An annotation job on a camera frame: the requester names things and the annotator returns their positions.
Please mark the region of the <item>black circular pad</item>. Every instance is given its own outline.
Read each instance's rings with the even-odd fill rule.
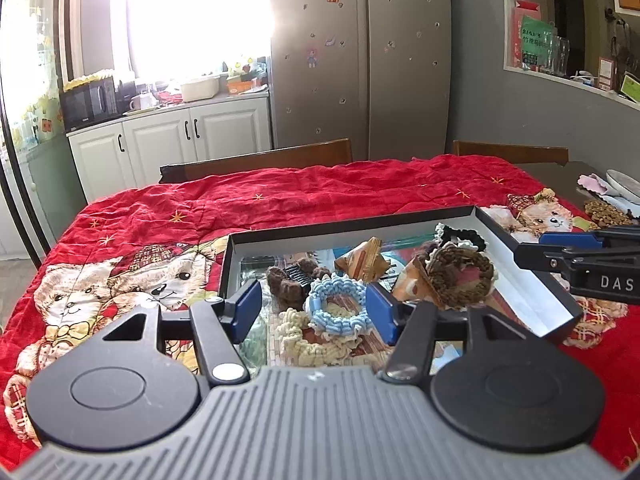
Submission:
[[[495,341],[473,349],[438,371],[431,397],[460,433],[524,453],[588,441],[604,407],[597,377],[542,341]]]
[[[199,402],[194,375],[156,348],[89,340],[36,375],[26,407],[41,440],[106,452],[169,434]]]

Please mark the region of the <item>wooden table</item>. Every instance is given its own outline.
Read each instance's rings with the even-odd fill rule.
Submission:
[[[565,166],[560,166],[553,162],[516,164],[516,166],[529,173],[545,186],[553,189],[556,195],[571,202],[581,211],[584,211],[584,203],[592,199],[593,196],[587,190],[578,186],[578,178],[582,174],[589,175],[591,173],[604,178],[595,168],[579,161],[568,162]]]

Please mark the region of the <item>wooden chair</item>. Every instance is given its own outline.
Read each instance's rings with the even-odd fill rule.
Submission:
[[[209,175],[225,175],[238,171],[264,168],[308,168],[309,166],[336,166],[353,162],[349,139],[331,140],[318,144],[283,148],[250,155],[216,158],[204,162],[172,164],[160,168],[160,184],[180,184]]]
[[[532,162],[555,162],[564,166],[569,161],[568,148],[548,148],[546,146],[518,146],[516,144],[487,144],[485,142],[453,141],[455,155],[493,155],[511,164]]]

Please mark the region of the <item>microwave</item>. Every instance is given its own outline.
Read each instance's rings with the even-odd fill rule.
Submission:
[[[68,132],[103,123],[122,115],[113,77],[90,81],[60,94]]]

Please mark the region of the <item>refrigerator door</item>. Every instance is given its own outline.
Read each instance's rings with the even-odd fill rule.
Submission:
[[[271,0],[274,147],[349,137],[367,158],[366,0]]]
[[[369,0],[372,160],[444,153],[450,0]]]

